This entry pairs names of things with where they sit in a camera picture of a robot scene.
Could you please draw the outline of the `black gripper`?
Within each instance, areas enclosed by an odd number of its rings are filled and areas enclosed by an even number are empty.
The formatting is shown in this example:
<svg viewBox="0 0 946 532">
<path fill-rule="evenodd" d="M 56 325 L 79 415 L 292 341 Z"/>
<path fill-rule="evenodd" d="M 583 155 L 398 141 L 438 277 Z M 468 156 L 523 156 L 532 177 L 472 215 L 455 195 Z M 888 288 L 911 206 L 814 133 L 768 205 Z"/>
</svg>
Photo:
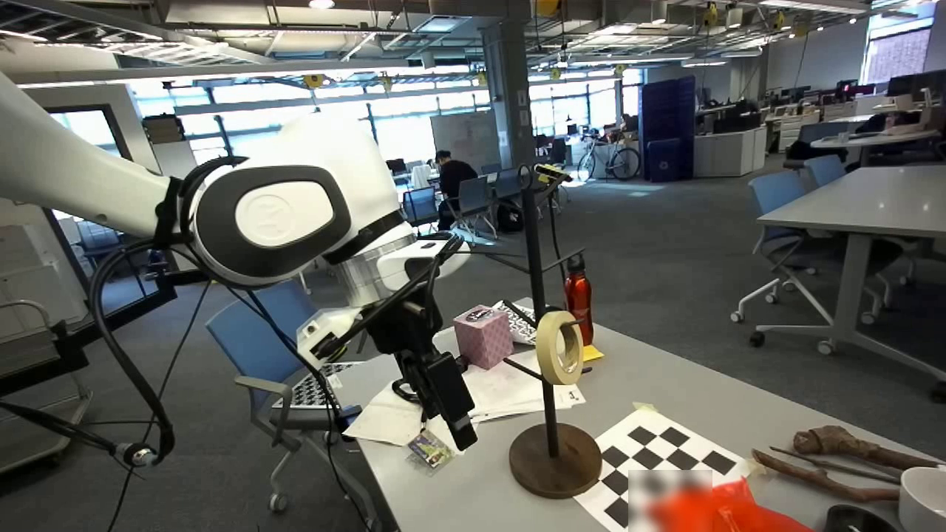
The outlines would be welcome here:
<svg viewBox="0 0 946 532">
<path fill-rule="evenodd" d="M 338 357 L 357 335 L 366 335 L 378 351 L 394 354 L 401 373 L 390 384 L 404 403 L 421 407 L 421 421 L 444 421 L 458 450 L 477 443 L 469 422 L 472 396 L 461 378 L 461 365 L 440 351 L 432 336 L 444 328 L 444 316 L 434 302 L 434 282 L 446 261 L 461 252 L 461 239 L 450 236 L 424 258 L 401 288 L 390 297 L 363 304 L 353 325 L 330 331 L 313 342 L 316 360 Z"/>
</svg>

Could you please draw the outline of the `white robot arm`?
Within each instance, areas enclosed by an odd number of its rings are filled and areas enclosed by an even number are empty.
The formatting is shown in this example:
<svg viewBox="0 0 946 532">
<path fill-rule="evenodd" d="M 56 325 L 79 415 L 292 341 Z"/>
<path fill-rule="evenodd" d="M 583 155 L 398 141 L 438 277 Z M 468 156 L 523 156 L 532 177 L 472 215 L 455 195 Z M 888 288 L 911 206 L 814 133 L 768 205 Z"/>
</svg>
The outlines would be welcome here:
<svg viewBox="0 0 946 532">
<path fill-rule="evenodd" d="M 326 328 L 313 342 L 320 360 L 428 288 L 465 248 L 458 236 L 410 239 L 372 137 L 322 113 L 283 124 L 248 159 L 162 177 L 90 144 L 0 76 L 0 195 L 118 229 L 146 248 L 180 245 L 202 276 L 246 291 L 378 254 L 394 294 Z"/>
</svg>

